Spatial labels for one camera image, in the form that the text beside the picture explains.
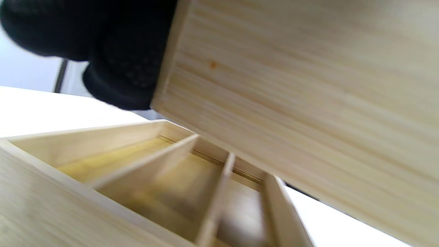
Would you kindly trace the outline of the person's left hand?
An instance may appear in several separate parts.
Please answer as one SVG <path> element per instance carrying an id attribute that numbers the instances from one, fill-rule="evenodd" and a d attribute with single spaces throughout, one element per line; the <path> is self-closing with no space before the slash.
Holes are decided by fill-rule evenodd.
<path id="1" fill-rule="evenodd" d="M 4 0 L 1 25 L 19 47 L 88 62 L 82 81 L 97 100 L 149 110 L 176 0 Z"/>

